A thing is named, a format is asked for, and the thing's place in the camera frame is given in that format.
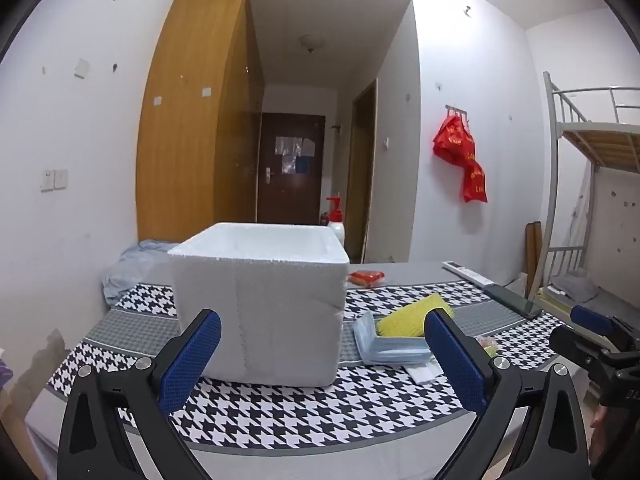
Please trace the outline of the person right hand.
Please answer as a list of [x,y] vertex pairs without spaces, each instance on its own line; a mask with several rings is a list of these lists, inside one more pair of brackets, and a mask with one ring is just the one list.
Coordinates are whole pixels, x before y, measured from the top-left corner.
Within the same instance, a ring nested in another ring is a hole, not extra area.
[[605,419],[608,414],[608,408],[599,404],[593,413],[590,422],[591,442],[589,447],[590,464],[596,464],[606,449]]

